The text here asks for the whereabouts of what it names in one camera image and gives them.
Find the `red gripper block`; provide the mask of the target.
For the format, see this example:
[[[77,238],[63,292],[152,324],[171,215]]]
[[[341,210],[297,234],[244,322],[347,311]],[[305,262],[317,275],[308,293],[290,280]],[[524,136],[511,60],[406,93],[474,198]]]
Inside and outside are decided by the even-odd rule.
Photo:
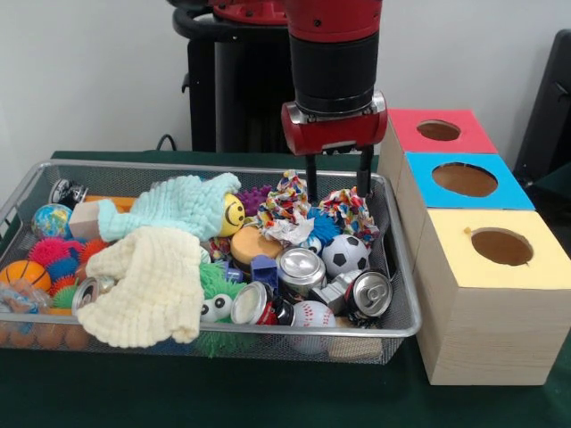
[[[306,156],[308,200],[317,200],[316,155],[345,147],[361,150],[357,171],[357,194],[366,198],[370,193],[372,145],[379,144],[387,129],[388,114],[385,97],[375,91],[364,109],[341,116],[316,116],[303,112],[295,102],[284,103],[281,121],[289,150],[296,156]]]

